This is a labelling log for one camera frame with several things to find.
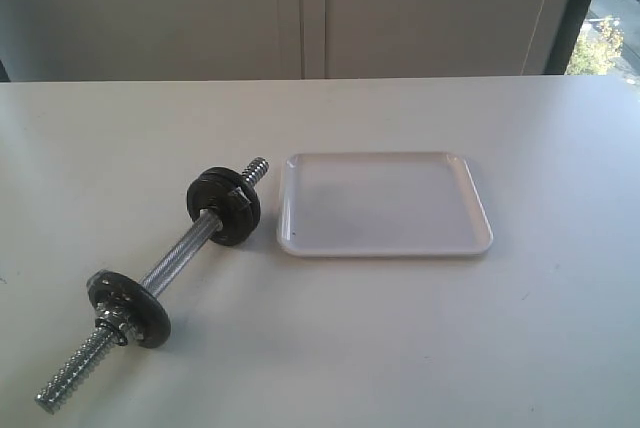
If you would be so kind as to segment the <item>chrome threaded dumbbell bar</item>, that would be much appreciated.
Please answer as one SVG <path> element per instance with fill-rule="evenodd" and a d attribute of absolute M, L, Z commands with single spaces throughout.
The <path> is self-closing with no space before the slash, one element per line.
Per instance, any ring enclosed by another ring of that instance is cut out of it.
<path fill-rule="evenodd" d="M 256 157 L 242 172 L 238 173 L 256 191 L 256 185 L 268 170 L 268 161 L 263 157 Z M 220 227 L 221 223 L 215 215 L 204 212 L 196 221 L 192 220 L 191 227 L 147 274 L 138 281 L 133 280 L 140 283 L 158 300 L 160 294 L 175 280 L 201 248 L 208 242 L 214 243 L 210 236 Z M 90 336 L 39 390 L 34 401 L 49 414 L 59 411 L 115 346 L 117 345 L 105 331 L 94 327 Z"/>

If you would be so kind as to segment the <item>white rectangular plastic tray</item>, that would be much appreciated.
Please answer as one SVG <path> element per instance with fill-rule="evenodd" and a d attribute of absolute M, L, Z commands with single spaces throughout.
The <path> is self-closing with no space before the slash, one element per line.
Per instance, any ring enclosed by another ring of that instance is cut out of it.
<path fill-rule="evenodd" d="M 281 171 L 277 239 L 309 258 L 474 257 L 494 236 L 450 152 L 299 153 Z"/>

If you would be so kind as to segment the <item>chrome spin-lock collar nut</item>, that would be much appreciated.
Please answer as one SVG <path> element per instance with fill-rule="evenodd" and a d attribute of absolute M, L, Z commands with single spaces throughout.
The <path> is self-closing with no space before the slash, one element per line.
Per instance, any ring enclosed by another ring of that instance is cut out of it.
<path fill-rule="evenodd" d="M 95 306 L 95 327 L 105 331 L 117 346 L 141 345 L 143 341 L 137 319 L 121 304 L 99 302 Z"/>

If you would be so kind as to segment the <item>black window frame post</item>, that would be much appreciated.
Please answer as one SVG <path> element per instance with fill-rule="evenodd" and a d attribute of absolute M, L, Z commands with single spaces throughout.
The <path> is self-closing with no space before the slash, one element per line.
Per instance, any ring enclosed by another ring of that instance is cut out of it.
<path fill-rule="evenodd" d="M 567 0 L 546 60 L 544 75 L 565 73 L 590 3 L 591 0 Z"/>

